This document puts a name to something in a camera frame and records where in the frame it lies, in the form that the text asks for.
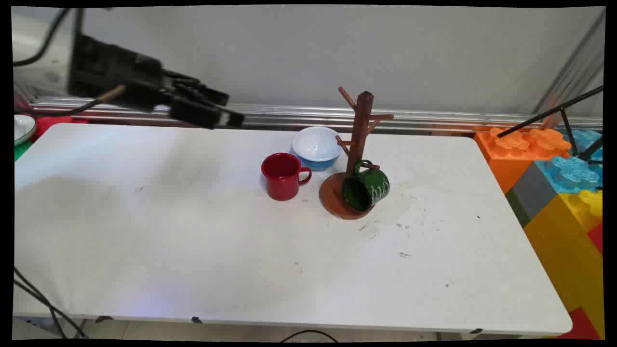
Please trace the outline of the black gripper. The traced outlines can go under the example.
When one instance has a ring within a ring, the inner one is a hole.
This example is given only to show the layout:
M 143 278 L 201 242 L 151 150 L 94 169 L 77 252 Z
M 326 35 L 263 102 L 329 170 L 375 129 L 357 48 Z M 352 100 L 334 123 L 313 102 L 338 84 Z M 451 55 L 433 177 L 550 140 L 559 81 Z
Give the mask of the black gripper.
M 199 79 L 183 73 L 167 69 L 163 73 L 161 61 L 153 57 L 84 34 L 74 38 L 68 94 L 88 97 L 92 101 L 69 114 L 103 104 L 152 113 L 156 107 L 164 105 L 169 108 L 170 118 L 197 127 L 239 128 L 243 125 L 243 114 L 220 108 L 228 104 L 227 93 L 211 89 Z M 167 88 L 187 99 L 175 98 Z

